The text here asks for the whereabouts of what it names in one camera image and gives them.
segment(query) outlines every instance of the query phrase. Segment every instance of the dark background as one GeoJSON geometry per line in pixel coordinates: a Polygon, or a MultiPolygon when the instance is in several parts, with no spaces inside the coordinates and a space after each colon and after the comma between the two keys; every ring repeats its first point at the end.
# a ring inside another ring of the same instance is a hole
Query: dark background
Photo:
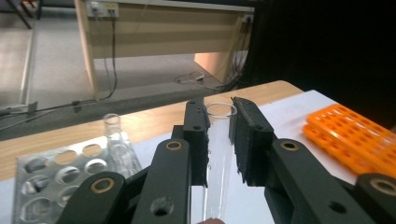
{"type": "Polygon", "coordinates": [[[283,79],[386,128],[396,124],[395,1],[267,4],[255,15],[239,87],[283,79]]]}

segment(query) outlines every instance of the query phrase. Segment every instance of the cable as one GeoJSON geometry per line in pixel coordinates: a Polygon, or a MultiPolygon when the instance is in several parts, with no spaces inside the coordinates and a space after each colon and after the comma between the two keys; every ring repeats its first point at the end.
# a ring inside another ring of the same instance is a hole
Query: cable
{"type": "Polygon", "coordinates": [[[151,3],[152,0],[148,0],[145,4],[145,6],[143,7],[143,9],[141,10],[141,12],[139,13],[139,16],[136,19],[137,25],[134,28],[133,34],[136,34],[137,31],[140,29],[140,25],[142,24],[142,18],[145,16],[146,11],[149,7],[149,4],[151,3]]]}
{"type": "Polygon", "coordinates": [[[196,73],[198,73],[198,74],[200,74],[200,75],[204,75],[204,74],[205,74],[204,72],[201,72],[201,71],[193,71],[193,72],[190,72],[190,73],[188,73],[188,74],[184,74],[184,75],[175,77],[173,81],[174,81],[175,83],[177,83],[177,84],[194,84],[194,85],[196,85],[196,86],[203,87],[203,88],[206,88],[206,89],[209,89],[209,90],[212,90],[212,91],[221,91],[221,88],[220,88],[220,87],[223,87],[223,86],[217,86],[216,88],[213,88],[213,87],[208,87],[208,86],[205,86],[205,85],[202,85],[202,84],[197,83],[197,79],[192,80],[192,79],[191,79],[191,75],[196,74],[196,73]],[[181,77],[186,77],[186,79],[188,80],[188,82],[181,82],[181,81],[179,81],[178,79],[180,79],[181,77]]]}
{"type": "Polygon", "coordinates": [[[97,8],[93,7],[92,12],[93,12],[93,16],[95,17],[96,29],[99,31],[99,36],[100,36],[100,40],[101,40],[103,61],[104,61],[106,76],[107,76],[108,91],[111,92],[112,88],[111,88],[111,83],[110,83],[110,74],[109,74],[108,68],[107,68],[105,41],[103,39],[102,29],[99,24],[99,21],[101,21],[102,19],[98,15],[97,8]]]}
{"type": "MultiPolygon", "coordinates": [[[[96,104],[97,104],[97,103],[95,102],[95,103],[85,104],[85,105],[96,105],[96,104]]],[[[43,116],[45,116],[45,115],[48,115],[49,113],[52,113],[52,112],[55,112],[55,111],[58,111],[58,110],[62,110],[62,109],[74,108],[74,107],[76,107],[76,106],[75,106],[75,105],[72,105],[72,106],[66,106],[66,107],[60,107],[60,108],[57,108],[57,109],[53,109],[53,110],[48,111],[48,112],[45,112],[45,113],[43,113],[43,114],[40,114],[40,115],[31,117],[31,118],[29,118],[29,119],[24,119],[24,120],[22,120],[22,121],[18,121],[18,122],[16,122],[16,123],[10,124],[10,125],[8,125],[8,126],[6,126],[6,127],[0,128],[0,132],[3,131],[3,130],[5,130],[5,129],[12,128],[12,127],[17,126],[17,125],[19,125],[19,124],[22,124],[22,123],[24,123],[24,122],[27,122],[27,121],[29,121],[29,120],[38,119],[38,118],[40,118],[40,117],[43,117],[43,116]]]]}
{"type": "MultiPolygon", "coordinates": [[[[248,27],[249,27],[250,23],[251,23],[251,20],[248,19],[246,22],[246,34],[248,33],[248,27]]],[[[239,38],[237,38],[237,41],[234,45],[235,48],[237,47],[237,43],[239,42],[238,40],[239,40],[239,38]]],[[[246,40],[247,40],[247,35],[244,35],[244,38],[242,40],[242,47],[245,46],[246,40]]],[[[235,54],[235,57],[233,58],[233,73],[235,75],[232,77],[229,76],[230,82],[227,85],[233,85],[235,82],[241,82],[239,79],[242,77],[242,75],[243,75],[242,70],[244,69],[243,67],[241,68],[241,65],[242,65],[242,61],[244,60],[244,58],[246,58],[247,54],[248,54],[248,52],[245,52],[245,53],[242,52],[242,55],[239,57],[239,62],[237,61],[238,53],[235,54]]]]}
{"type": "MultiPolygon", "coordinates": [[[[29,121],[29,120],[32,120],[32,119],[40,118],[42,116],[47,115],[48,113],[57,111],[59,109],[74,108],[74,107],[77,107],[77,106],[84,106],[84,105],[95,105],[95,104],[98,104],[98,103],[100,103],[101,101],[103,101],[105,99],[110,98],[113,95],[114,91],[116,90],[116,88],[118,86],[118,77],[117,77],[117,71],[116,71],[116,31],[115,31],[116,30],[116,19],[115,19],[114,10],[109,10],[108,12],[110,14],[110,19],[111,19],[111,24],[112,24],[112,43],[111,44],[112,44],[112,65],[113,65],[113,74],[114,74],[114,85],[113,85],[113,88],[110,90],[109,95],[106,96],[106,97],[100,98],[99,101],[96,101],[94,99],[84,100],[84,101],[74,101],[71,104],[66,104],[66,105],[56,105],[56,106],[53,106],[53,107],[44,108],[44,109],[38,109],[38,110],[35,110],[35,111],[22,112],[22,113],[18,113],[18,114],[8,114],[8,116],[1,117],[0,119],[8,119],[8,118],[17,117],[17,116],[20,116],[20,115],[26,115],[26,114],[30,114],[30,113],[42,112],[42,111],[48,111],[49,110],[49,112],[47,112],[47,113],[44,113],[44,114],[41,114],[41,115],[37,115],[37,116],[34,116],[32,118],[25,119],[23,121],[19,121],[19,122],[16,122],[14,124],[8,125],[6,127],[0,128],[0,131],[3,131],[5,129],[11,128],[11,127],[14,127],[16,125],[22,124],[22,123],[24,123],[26,121],[29,121]]],[[[108,69],[106,67],[106,57],[104,57],[104,63],[105,63],[107,77],[109,77],[109,72],[108,72],[108,69]]]]}

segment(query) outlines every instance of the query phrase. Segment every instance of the power strip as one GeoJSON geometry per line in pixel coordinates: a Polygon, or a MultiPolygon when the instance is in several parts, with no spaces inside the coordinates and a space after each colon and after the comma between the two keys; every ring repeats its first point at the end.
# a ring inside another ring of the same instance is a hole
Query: power strip
{"type": "Polygon", "coordinates": [[[86,6],[87,6],[88,17],[95,17],[95,13],[97,13],[98,17],[116,17],[117,18],[119,16],[119,4],[118,3],[87,1],[86,6]]]}

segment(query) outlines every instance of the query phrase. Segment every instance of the power outlet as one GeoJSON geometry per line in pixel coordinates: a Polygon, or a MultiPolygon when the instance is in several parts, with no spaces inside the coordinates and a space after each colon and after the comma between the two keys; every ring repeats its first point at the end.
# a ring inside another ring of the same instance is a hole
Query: power outlet
{"type": "Polygon", "coordinates": [[[253,14],[247,13],[242,17],[242,22],[253,22],[253,14]]]}
{"type": "Polygon", "coordinates": [[[100,1],[87,1],[87,14],[88,17],[118,17],[119,16],[119,4],[100,2],[100,1]]]}

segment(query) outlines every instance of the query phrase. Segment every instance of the white surface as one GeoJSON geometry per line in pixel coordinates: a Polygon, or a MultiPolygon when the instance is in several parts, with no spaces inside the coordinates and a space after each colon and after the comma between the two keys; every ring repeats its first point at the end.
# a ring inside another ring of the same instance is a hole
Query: white surface
{"type": "MultiPolygon", "coordinates": [[[[268,105],[262,105],[260,110],[275,129],[278,138],[290,138],[300,141],[309,148],[332,175],[349,183],[354,183],[356,181],[355,175],[315,147],[305,138],[302,132],[305,118],[308,114],[334,103],[335,101],[316,91],[308,91],[268,105]]],[[[171,134],[169,133],[134,145],[142,167],[147,167],[151,164],[157,145],[161,141],[170,138],[170,136],[171,134]]],[[[263,195],[264,188],[249,188],[242,184],[242,176],[236,170],[235,155],[233,155],[225,223],[274,223],[263,195]]],[[[13,200],[10,192],[13,191],[13,188],[13,179],[0,182],[0,223],[10,223],[13,200]]],[[[201,221],[202,200],[203,188],[192,187],[191,223],[201,221]]]]}

